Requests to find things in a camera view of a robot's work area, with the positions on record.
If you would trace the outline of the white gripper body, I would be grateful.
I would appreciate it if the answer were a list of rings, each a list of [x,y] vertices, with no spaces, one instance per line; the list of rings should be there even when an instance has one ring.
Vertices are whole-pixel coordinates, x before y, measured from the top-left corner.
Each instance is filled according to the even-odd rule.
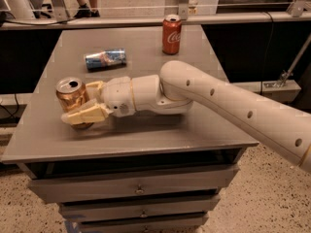
[[[105,83],[101,99],[115,117],[127,117],[135,113],[130,77],[114,78]]]

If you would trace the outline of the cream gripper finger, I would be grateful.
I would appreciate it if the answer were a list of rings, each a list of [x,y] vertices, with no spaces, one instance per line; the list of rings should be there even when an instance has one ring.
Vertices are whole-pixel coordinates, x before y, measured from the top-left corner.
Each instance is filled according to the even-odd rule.
[[[96,99],[97,101],[100,101],[101,100],[101,93],[103,91],[104,86],[105,86],[105,83],[102,81],[87,83],[86,84],[86,91],[87,91],[88,97],[90,99]]]
[[[81,108],[63,114],[61,120],[70,125],[95,123],[104,121],[111,113],[112,111],[103,103],[83,104]]]

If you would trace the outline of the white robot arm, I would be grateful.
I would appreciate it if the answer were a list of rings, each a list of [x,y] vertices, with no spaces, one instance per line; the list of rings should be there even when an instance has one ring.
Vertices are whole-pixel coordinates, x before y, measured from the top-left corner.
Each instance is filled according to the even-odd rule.
[[[69,96],[61,120],[70,125],[95,123],[108,116],[139,111],[173,115],[197,102],[311,173],[311,115],[234,84],[223,82],[182,61],[168,61],[157,75],[120,77],[84,84],[66,78],[56,90]]]

